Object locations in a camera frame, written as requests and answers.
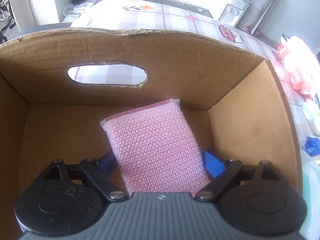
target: cardboard box wall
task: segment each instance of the cardboard box wall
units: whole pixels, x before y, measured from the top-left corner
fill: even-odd
[[[81,85],[67,75],[99,62],[136,65],[147,81]],[[14,204],[53,159],[103,156],[111,148],[102,119],[169,98],[181,100],[201,151],[253,165],[268,159],[301,190],[289,105],[271,63],[256,54],[177,31],[63,29],[2,44],[0,75],[0,239],[20,234]]]

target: cardboard box handle hole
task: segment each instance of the cardboard box handle hole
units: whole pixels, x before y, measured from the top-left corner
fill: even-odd
[[[122,62],[72,66],[68,69],[68,76],[83,85],[141,87],[147,80],[145,70]]]

